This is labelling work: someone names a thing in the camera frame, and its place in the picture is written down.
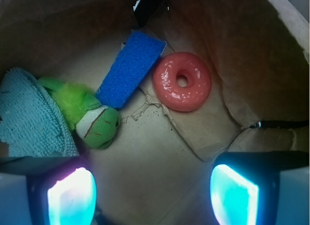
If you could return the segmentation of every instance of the cyan light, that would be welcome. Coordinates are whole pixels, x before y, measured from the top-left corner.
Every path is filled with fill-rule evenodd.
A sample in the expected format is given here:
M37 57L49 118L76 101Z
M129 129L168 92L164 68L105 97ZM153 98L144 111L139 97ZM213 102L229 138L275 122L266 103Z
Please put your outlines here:
M227 165L217 165L211 174L211 203L221 225L254 225L259 187Z
M50 225L90 225L97 190L92 173L78 168L47 191Z

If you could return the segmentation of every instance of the terry cloth towel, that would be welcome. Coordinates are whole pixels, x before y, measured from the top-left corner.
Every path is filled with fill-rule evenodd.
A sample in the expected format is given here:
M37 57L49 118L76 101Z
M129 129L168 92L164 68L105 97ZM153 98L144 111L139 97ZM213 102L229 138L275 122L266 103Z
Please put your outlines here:
M78 150L54 100L21 68L0 85L0 141L9 156L77 156Z

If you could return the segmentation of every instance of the donut hole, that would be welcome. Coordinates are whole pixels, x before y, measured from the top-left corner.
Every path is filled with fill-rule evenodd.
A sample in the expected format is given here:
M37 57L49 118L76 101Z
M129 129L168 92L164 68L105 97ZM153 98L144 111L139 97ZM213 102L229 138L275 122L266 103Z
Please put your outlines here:
M176 81L180 87L188 86L188 78L185 75L182 74L178 75L176 77Z

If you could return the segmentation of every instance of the green plush toy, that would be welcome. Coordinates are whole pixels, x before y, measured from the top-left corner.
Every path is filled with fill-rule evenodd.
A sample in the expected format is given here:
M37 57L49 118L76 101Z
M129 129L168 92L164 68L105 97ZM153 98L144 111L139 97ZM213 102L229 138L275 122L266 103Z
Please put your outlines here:
M42 77L39 83L57 103L71 132L76 130L92 149L110 145L120 125L119 113L114 108L101 105L85 85L63 83L52 77Z

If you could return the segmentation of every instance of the pink donut toy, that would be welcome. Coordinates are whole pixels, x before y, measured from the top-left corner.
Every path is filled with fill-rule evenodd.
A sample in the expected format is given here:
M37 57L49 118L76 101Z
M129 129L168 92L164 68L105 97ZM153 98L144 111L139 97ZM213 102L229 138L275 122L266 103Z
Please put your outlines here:
M185 78L182 87L179 78ZM177 52L167 55L153 74L153 85L163 104L177 111L200 108L211 91L211 75L208 67L196 55Z

